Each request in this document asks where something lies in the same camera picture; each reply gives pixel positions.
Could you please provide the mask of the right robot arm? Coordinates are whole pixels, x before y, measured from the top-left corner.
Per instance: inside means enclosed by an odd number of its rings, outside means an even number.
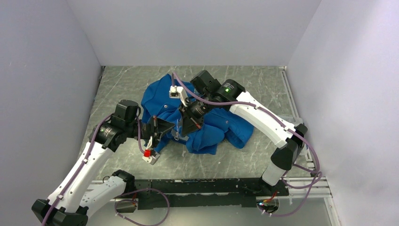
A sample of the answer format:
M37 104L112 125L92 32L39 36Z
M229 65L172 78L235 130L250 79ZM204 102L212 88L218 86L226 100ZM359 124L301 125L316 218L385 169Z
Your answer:
M246 120L277 147L259 183L261 193L273 194L280 179L292 169L304 144L307 127L302 123L290 123L269 111L235 80L227 79L220 83L207 70L202 70L190 83L198 94L190 91L176 73L172 74L169 96L181 101L179 111L182 118L177 132L185 137L201 129L204 115L214 108L223 108Z

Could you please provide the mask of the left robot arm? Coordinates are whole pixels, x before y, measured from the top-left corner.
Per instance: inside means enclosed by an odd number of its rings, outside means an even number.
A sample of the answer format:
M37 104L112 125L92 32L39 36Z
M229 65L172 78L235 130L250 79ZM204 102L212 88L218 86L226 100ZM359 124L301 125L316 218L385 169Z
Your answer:
M154 148L174 123L153 116L148 123L139 119L139 105L132 100L121 100L115 111L94 128L85 149L66 178L46 199L37 199L32 211L43 226L85 226L89 218L113 198L128 198L137 189L135 177L117 170L108 180L88 192L100 168L128 138L145 140L144 160L154 164L158 158Z

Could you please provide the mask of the blue zip jacket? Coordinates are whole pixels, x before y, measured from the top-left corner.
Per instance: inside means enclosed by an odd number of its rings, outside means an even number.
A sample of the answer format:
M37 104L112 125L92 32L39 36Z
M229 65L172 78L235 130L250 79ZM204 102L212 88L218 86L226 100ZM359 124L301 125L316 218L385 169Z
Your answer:
M181 101L168 96L170 86L171 76L166 74L147 87L141 100L144 122L148 122L154 115L174 124L181 120L178 110ZM202 128L188 134L186 138L177 137L176 130L173 129L162 137L155 151L160 152L169 141L174 141L185 145L189 153L215 155L218 144L224 139L234 147L242 149L254 131L252 124L221 108L213 109L203 119Z

